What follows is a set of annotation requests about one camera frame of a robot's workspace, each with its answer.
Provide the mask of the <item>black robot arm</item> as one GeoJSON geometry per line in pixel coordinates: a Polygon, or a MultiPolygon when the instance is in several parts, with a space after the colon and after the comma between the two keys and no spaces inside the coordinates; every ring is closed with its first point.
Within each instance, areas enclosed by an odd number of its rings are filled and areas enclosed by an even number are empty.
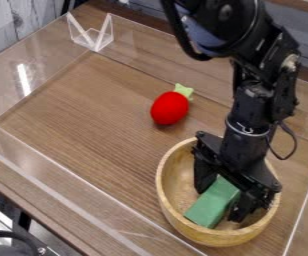
{"type": "Polygon", "coordinates": [[[204,192],[218,177],[239,190],[227,219],[240,222],[271,206],[282,184],[266,155],[298,99],[299,44],[264,8],[263,0],[160,0],[184,54],[208,61],[227,57],[232,65],[232,106],[222,137],[195,133],[193,187],[204,192]]]}

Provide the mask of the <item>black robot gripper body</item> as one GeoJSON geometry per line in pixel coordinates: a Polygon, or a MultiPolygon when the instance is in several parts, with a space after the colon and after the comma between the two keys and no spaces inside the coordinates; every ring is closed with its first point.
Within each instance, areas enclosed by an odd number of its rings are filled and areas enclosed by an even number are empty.
{"type": "Polygon", "coordinates": [[[264,192],[268,208],[282,190],[282,184],[264,162],[276,123],[254,126],[234,120],[231,115],[224,123],[223,137],[201,130],[195,133],[191,154],[218,161],[216,176],[222,176],[239,189],[239,193],[248,190],[264,192]]]}

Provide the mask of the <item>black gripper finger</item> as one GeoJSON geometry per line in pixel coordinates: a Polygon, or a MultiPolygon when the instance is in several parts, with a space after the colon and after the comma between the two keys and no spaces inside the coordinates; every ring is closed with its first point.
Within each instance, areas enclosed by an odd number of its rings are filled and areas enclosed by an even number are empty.
{"type": "Polygon", "coordinates": [[[230,207],[227,220],[240,223],[246,216],[256,209],[266,209],[268,203],[266,202],[266,193],[248,190],[240,192],[230,207]]]}
{"type": "Polygon", "coordinates": [[[219,163],[214,159],[193,155],[193,188],[201,194],[216,179],[219,163]]]}

